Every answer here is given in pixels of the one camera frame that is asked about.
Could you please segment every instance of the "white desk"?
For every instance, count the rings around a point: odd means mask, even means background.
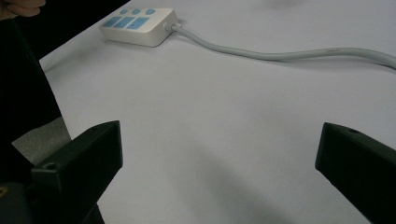
[[[333,47],[396,55],[396,1],[135,0],[229,47]],[[146,48],[97,24],[40,62],[72,138],[119,120],[124,166],[99,201],[106,223],[369,223],[315,169],[324,122],[396,148],[396,72],[331,57],[250,60],[171,35]]]

